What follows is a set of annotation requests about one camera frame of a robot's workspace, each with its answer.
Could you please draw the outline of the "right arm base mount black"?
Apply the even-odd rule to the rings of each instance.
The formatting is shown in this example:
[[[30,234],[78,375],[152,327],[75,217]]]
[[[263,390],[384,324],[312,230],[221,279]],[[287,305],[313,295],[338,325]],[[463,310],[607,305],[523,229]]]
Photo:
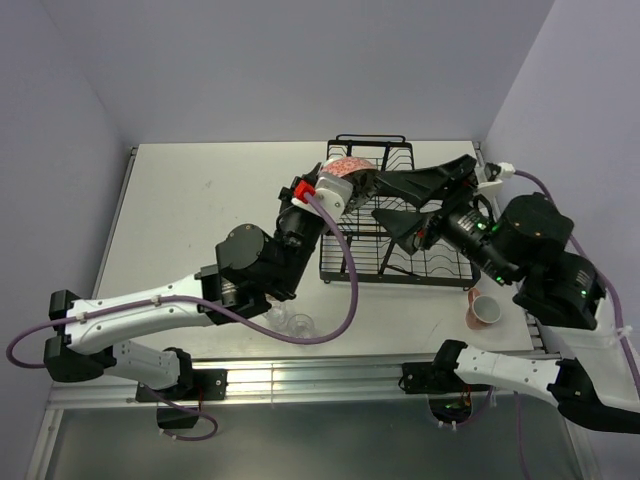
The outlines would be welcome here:
[[[398,387],[406,394],[447,394],[459,392],[457,381],[431,362],[406,362],[401,365]]]

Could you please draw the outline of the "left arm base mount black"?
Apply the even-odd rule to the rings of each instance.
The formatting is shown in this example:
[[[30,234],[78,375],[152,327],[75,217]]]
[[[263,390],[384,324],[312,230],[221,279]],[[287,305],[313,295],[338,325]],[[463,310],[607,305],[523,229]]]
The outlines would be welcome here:
[[[135,401],[156,405],[156,424],[160,434],[172,441],[198,442],[211,439],[219,430],[218,421],[205,411],[205,403],[225,399],[225,369],[195,370],[185,389],[155,391],[139,384]]]

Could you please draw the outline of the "floral patterned bowl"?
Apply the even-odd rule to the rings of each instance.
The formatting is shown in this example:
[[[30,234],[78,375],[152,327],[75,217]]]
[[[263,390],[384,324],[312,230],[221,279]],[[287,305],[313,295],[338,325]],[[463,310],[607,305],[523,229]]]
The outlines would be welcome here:
[[[341,157],[328,160],[322,172],[349,182],[353,189],[346,203],[345,214],[366,204],[376,193],[379,170],[370,161],[359,157]]]

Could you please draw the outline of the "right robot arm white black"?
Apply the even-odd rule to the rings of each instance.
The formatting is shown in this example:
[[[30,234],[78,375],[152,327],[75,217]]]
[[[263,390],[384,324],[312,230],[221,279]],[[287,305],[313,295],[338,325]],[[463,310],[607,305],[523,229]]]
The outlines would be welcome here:
[[[408,254],[444,242],[497,284],[516,285],[515,304],[557,335],[571,357],[532,360],[447,340],[431,362],[404,370],[404,389],[494,386],[545,401],[586,429],[635,434],[639,357],[623,334],[619,300],[589,259],[567,250],[574,224],[549,195],[517,196],[500,216],[489,216],[491,190],[514,175],[510,164],[479,166],[467,155],[385,171],[378,194],[400,198],[409,209],[376,209],[373,217]]]

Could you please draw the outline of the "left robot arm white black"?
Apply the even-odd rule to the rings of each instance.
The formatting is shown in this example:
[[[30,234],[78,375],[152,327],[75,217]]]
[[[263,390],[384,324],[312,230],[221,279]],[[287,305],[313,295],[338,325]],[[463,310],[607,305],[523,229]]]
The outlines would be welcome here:
[[[184,350],[155,350],[136,338],[186,327],[252,322],[274,303],[295,299],[321,235],[343,213],[345,200],[330,177],[295,178],[280,194],[273,234],[253,224],[233,229],[216,247],[216,262],[155,289],[107,299],[68,290],[50,299],[55,336],[43,365],[60,383],[103,375],[137,381],[172,399],[195,386]]]

